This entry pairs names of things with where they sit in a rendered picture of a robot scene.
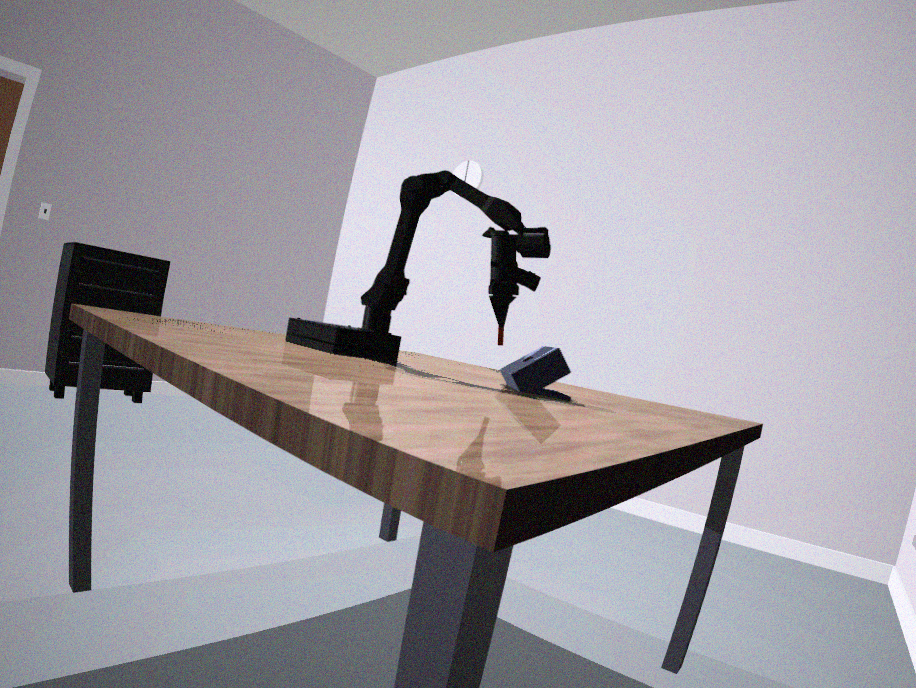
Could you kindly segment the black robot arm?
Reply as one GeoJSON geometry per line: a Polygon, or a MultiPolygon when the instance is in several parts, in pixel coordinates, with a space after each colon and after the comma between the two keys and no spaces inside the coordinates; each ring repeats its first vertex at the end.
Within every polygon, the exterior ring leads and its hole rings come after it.
{"type": "MultiPolygon", "coordinates": [[[[545,227],[526,228],[521,221],[520,211],[510,203],[483,193],[449,171],[408,176],[401,184],[401,214],[387,260],[371,288],[361,296],[365,309],[362,326],[357,329],[391,335],[389,327],[392,310],[406,295],[410,281],[405,277],[405,267],[419,217],[432,199],[449,190],[474,204],[503,229],[488,227],[483,233],[483,237],[491,238],[491,257],[516,257],[516,250],[524,258],[550,256],[548,230],[545,227]]],[[[516,281],[516,285],[535,292],[540,280],[541,277],[536,273],[518,268],[518,264],[513,268],[511,281],[516,281]]]]}

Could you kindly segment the blue-grey sloped panel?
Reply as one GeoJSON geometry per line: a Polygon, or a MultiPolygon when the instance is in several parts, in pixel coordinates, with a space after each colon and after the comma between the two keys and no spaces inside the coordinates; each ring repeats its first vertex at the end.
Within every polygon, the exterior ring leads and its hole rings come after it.
{"type": "Polygon", "coordinates": [[[571,399],[544,388],[571,373],[559,348],[542,346],[499,370],[506,384],[518,392],[571,399]]]}

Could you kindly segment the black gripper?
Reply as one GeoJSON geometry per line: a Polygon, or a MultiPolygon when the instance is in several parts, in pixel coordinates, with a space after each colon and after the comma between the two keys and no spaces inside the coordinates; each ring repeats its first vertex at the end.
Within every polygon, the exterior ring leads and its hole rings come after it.
{"type": "Polygon", "coordinates": [[[499,327],[505,326],[509,305],[518,295],[516,281],[511,281],[516,257],[491,257],[489,295],[499,327]]]}

